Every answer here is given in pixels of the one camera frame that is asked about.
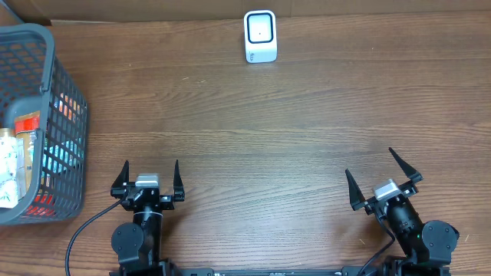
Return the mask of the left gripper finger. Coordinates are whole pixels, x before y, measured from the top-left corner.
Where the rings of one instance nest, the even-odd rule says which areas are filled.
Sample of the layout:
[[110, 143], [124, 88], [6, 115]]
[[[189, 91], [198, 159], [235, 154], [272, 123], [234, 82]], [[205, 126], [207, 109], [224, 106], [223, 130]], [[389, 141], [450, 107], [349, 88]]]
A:
[[180, 175], [179, 161], [176, 160], [173, 174], [173, 191], [175, 196], [184, 196], [183, 181]]
[[129, 182], [129, 161], [124, 162], [123, 168], [120, 171], [118, 177], [114, 180], [111, 188], [119, 189]]

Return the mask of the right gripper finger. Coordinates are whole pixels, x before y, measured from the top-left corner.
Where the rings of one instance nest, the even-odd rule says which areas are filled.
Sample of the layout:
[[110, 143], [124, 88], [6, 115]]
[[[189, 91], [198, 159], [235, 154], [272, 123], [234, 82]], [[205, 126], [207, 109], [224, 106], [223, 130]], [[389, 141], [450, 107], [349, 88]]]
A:
[[423, 179], [423, 176], [413, 168], [409, 163], [404, 161], [391, 147], [388, 148], [392, 157], [396, 160], [398, 166], [402, 169], [405, 176], [412, 182], [416, 183]]
[[349, 169], [345, 170], [345, 175], [348, 181], [349, 201], [352, 209], [361, 209], [365, 207], [365, 197]]

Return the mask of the teal wet wipes packet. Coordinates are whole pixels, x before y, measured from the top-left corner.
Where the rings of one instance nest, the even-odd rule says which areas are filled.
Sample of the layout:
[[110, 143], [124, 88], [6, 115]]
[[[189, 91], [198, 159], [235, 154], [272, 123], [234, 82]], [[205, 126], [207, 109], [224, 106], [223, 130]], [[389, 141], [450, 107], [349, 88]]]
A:
[[78, 172], [83, 170], [82, 162], [84, 161], [84, 150], [74, 141], [65, 141], [56, 144], [53, 141], [44, 141], [41, 176], [46, 174], [62, 173], [68, 171], [69, 167], [76, 169]]

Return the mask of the small orange snack packet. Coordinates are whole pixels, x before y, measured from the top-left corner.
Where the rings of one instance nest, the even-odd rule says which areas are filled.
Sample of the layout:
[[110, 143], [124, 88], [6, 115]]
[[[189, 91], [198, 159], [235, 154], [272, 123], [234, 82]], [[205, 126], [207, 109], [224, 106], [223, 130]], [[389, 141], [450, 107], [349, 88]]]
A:
[[65, 94], [60, 94], [54, 101], [54, 107], [72, 122], [79, 120], [79, 116], [82, 114], [81, 105]]

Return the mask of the orange pasta packet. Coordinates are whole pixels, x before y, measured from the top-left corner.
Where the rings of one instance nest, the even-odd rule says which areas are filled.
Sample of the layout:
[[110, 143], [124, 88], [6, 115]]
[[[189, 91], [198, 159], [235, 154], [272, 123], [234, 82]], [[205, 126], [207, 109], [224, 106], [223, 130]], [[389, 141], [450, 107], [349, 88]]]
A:
[[16, 182], [19, 198], [29, 190], [32, 178], [36, 130], [39, 128], [41, 112], [25, 114], [15, 118], [15, 139], [17, 142]]

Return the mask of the white bamboo print tube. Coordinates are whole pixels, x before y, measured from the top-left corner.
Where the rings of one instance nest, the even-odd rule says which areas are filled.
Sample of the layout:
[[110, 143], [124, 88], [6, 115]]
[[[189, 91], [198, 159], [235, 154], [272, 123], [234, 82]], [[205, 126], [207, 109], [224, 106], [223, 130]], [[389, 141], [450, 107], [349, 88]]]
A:
[[1, 207], [13, 209], [18, 204], [17, 140], [13, 129], [1, 128]]

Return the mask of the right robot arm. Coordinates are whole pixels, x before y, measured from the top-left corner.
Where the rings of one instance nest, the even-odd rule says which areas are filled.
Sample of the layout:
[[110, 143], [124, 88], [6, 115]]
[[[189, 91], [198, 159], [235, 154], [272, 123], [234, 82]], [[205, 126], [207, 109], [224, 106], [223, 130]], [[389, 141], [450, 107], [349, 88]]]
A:
[[460, 233], [440, 220], [422, 222], [410, 197], [418, 193], [416, 184], [423, 180], [419, 171], [405, 162], [393, 149], [391, 155], [408, 181], [396, 184], [392, 179], [373, 188], [374, 196], [363, 196], [349, 169], [350, 205], [373, 215], [389, 235], [390, 241], [361, 267], [345, 267], [346, 275], [449, 275], [452, 252]]

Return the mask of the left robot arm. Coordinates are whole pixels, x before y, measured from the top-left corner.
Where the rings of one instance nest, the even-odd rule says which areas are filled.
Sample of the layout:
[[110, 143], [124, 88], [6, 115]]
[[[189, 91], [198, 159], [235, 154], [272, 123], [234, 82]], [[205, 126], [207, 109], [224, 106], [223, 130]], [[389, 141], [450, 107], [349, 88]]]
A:
[[157, 174], [140, 174], [134, 182], [129, 176], [129, 163], [125, 162], [110, 189], [119, 205], [133, 213], [133, 221], [119, 225], [112, 234], [111, 246], [119, 268], [109, 275], [181, 276], [176, 264], [160, 257], [163, 212], [185, 200], [179, 163], [174, 167], [172, 195], [160, 193]]

